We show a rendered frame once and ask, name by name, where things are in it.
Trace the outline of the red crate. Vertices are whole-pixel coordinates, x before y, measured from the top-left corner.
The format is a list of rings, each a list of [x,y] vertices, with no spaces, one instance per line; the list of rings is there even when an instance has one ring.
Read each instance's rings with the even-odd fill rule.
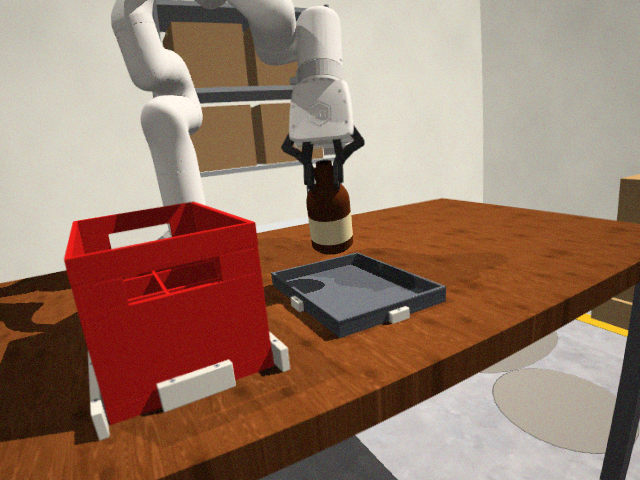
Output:
[[[169,223],[111,249],[108,234]],[[161,408],[158,383],[274,366],[253,221],[196,202],[73,221],[64,262],[110,425]]]

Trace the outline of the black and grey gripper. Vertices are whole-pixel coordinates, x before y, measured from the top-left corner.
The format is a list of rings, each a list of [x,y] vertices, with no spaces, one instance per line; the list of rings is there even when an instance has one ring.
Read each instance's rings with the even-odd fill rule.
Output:
[[[302,149],[302,152],[294,148],[293,144]],[[311,162],[313,149],[334,148],[336,157],[333,162],[333,182],[335,189],[340,189],[340,183],[344,183],[343,164],[354,151],[364,145],[363,137],[353,124],[351,98],[346,81],[331,75],[313,75],[302,79],[293,87],[289,133],[281,149],[303,164],[304,185],[310,191],[315,190],[314,167]]]

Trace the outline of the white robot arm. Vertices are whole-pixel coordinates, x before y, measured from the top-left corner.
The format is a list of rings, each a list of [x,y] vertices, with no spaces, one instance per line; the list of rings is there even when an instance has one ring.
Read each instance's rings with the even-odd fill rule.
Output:
[[[227,1],[244,15],[257,56],[265,64],[298,61],[290,85],[313,75],[343,80],[341,25],[332,9],[310,7],[296,21],[291,0],[195,1],[209,10]],[[134,85],[148,92],[160,91],[143,107],[141,126],[163,206],[188,202],[206,205],[190,139],[202,124],[201,106],[186,64],[179,55],[162,47],[152,17],[153,2],[116,0],[111,26]]]

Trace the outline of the brown bottle with cream label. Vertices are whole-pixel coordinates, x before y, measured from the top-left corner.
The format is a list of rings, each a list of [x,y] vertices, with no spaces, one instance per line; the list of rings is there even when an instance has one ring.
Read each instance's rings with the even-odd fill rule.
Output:
[[[315,190],[306,197],[312,247],[327,255],[339,254],[353,244],[350,198],[340,183],[335,189],[330,160],[316,162]]]

